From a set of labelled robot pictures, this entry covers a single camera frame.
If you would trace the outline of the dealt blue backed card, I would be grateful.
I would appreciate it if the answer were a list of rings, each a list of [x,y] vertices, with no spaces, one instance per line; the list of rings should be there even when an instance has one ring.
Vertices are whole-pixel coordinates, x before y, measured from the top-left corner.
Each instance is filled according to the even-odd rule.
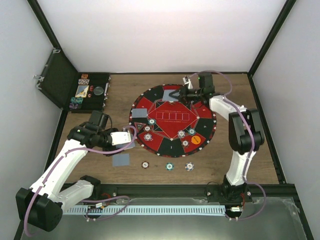
[[[115,154],[112,156],[112,166],[113,167],[124,167],[130,165],[130,154]]]

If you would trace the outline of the triangular all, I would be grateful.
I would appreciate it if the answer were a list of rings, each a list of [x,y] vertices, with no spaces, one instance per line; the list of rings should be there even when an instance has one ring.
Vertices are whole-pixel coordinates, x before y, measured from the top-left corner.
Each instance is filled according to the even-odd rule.
[[[137,130],[138,133],[143,132],[145,130],[145,127],[147,126],[146,123],[142,123],[142,122],[135,122],[134,126]]]

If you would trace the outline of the blue 10 chips seat ten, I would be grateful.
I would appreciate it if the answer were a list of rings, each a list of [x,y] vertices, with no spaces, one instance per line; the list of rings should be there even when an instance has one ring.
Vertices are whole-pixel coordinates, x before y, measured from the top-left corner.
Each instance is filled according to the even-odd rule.
[[[181,139],[184,138],[185,135],[186,135],[186,133],[185,133],[183,130],[179,130],[178,133],[177,133],[177,136],[178,136],[179,138],[181,138]]]

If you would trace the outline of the blue 10 chips seat two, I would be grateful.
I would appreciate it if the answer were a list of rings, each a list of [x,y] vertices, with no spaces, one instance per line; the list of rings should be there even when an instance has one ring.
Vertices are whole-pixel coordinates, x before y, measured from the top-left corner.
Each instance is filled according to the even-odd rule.
[[[143,137],[146,141],[151,141],[153,139],[152,135],[150,133],[146,133]]]

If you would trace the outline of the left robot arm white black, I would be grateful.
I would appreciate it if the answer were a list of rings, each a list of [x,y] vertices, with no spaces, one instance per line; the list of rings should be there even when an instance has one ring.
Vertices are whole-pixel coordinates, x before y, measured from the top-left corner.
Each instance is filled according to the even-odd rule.
[[[112,156],[134,142],[138,133],[134,126],[106,129],[110,120],[109,115],[94,110],[88,121],[70,130],[60,153],[42,176],[28,189],[21,188],[17,192],[18,215],[28,237],[32,236],[28,225],[50,232],[59,224],[63,213],[76,204],[105,203],[100,200],[101,182],[94,177],[85,175],[65,190],[62,187],[87,153]]]

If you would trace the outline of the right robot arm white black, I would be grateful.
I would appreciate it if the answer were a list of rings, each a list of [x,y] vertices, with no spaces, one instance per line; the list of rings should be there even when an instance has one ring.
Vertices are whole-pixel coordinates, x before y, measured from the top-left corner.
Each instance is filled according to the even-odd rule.
[[[224,94],[216,92],[213,74],[213,70],[196,72],[198,88],[193,87],[190,76],[185,76],[183,86],[169,93],[169,96],[186,104],[200,100],[212,112],[228,121],[228,141],[233,153],[229,170],[221,184],[221,195],[232,202],[244,194],[249,183],[247,173],[250,163],[264,144],[265,136],[259,111],[229,100],[227,96],[231,94],[230,91]]]

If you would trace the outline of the teal chip stack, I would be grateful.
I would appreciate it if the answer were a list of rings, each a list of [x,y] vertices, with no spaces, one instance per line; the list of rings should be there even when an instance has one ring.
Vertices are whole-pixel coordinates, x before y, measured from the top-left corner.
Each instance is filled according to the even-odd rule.
[[[166,165],[165,165],[165,168],[166,170],[168,171],[172,171],[174,169],[174,165],[171,163],[171,162],[168,162]]]

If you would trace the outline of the brown 100 chip stack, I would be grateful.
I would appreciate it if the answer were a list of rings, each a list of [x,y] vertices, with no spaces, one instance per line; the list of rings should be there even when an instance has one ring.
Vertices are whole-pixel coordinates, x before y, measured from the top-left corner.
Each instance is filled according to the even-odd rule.
[[[147,169],[150,165],[147,161],[141,163],[142,168]]]

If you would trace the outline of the purple chip stack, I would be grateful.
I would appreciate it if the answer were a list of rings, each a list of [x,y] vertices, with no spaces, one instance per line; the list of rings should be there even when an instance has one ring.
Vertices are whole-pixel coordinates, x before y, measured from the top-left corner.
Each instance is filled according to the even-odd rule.
[[[192,171],[194,168],[195,168],[195,165],[194,165],[192,162],[187,162],[187,163],[185,164],[185,169],[186,169],[188,172]]]

